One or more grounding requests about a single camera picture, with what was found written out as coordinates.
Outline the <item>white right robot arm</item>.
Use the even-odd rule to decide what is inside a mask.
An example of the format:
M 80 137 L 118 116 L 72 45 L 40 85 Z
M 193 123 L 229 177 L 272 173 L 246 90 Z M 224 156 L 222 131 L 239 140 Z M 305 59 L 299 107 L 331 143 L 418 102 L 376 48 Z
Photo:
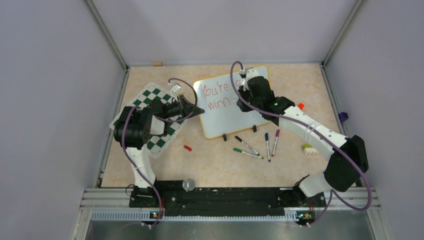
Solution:
M 293 101 L 276 97 L 269 81 L 253 68 L 239 71 L 237 106 L 242 112 L 256 111 L 278 127 L 292 131 L 315 148 L 326 160 L 324 170 L 295 184 L 293 200 L 307 206 L 314 196 L 331 189 L 346 192 L 368 169 L 364 140 L 334 132 L 306 115 Z

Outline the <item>yellow framed whiteboard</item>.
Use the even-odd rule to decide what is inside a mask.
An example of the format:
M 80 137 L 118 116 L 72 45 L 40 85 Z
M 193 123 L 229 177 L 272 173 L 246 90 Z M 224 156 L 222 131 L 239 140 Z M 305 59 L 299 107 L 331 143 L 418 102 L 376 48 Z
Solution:
M 236 103 L 231 102 L 239 98 L 232 87 L 229 73 L 195 81 L 193 88 L 197 94 L 197 106 L 205 110 L 199 117 L 207 139 L 268 123 L 260 113 L 253 110 L 242 112 Z

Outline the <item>red marker cap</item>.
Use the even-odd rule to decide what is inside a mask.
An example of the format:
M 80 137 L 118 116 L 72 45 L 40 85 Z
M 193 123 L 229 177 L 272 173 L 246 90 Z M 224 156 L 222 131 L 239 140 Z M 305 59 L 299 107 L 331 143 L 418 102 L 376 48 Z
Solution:
M 186 150 L 188 150 L 189 152 L 191 152 L 192 151 L 192 148 L 191 147 L 189 147 L 189 146 L 187 146 L 187 145 L 184 145 L 183 146 Z

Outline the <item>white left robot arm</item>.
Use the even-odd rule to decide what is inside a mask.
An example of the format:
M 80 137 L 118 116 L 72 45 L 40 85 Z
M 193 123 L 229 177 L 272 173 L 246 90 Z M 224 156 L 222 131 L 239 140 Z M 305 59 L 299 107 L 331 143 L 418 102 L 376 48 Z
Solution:
M 160 202 L 159 191 L 151 188 L 156 176 L 153 173 L 148 142 L 151 137 L 164 137 L 169 134 L 168 127 L 186 119 L 205 113 L 205 110 L 189 102 L 183 95 L 171 103 L 160 99 L 152 100 L 147 106 L 140 108 L 126 106 L 114 124 L 113 137 L 127 157 L 134 173 L 134 186 L 145 189 L 141 200 L 149 207 Z

